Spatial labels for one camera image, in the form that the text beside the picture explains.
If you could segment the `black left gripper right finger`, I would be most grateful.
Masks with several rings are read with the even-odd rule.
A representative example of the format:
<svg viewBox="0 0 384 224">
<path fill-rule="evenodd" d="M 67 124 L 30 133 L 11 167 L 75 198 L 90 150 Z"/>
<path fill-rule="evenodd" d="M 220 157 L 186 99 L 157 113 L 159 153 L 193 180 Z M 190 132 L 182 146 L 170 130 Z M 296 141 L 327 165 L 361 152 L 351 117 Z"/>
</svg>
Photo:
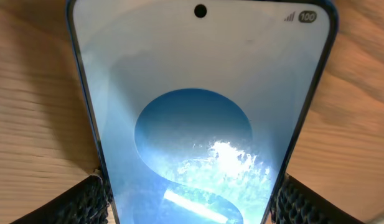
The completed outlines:
<svg viewBox="0 0 384 224">
<path fill-rule="evenodd" d="M 363 224 L 286 174 L 271 202 L 275 224 Z"/>
</svg>

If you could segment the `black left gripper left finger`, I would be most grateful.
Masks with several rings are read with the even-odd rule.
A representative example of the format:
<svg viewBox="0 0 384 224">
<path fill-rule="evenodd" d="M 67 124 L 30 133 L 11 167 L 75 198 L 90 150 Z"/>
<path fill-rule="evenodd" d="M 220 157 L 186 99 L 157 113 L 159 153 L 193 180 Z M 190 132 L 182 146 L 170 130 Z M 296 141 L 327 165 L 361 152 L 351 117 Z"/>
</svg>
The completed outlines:
<svg viewBox="0 0 384 224">
<path fill-rule="evenodd" d="M 113 201 L 108 181 L 97 169 L 50 202 L 12 224 L 107 224 Z"/>
</svg>

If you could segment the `blue Galaxy smartphone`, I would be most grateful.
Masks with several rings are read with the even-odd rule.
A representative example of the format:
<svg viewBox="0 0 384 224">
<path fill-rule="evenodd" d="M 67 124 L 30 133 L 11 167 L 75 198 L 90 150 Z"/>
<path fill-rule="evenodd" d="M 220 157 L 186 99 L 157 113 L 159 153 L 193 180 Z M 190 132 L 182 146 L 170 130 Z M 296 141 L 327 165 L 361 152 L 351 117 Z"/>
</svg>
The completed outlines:
<svg viewBox="0 0 384 224">
<path fill-rule="evenodd" d="M 332 1 L 75 0 L 117 223 L 264 223 L 337 33 Z"/>
</svg>

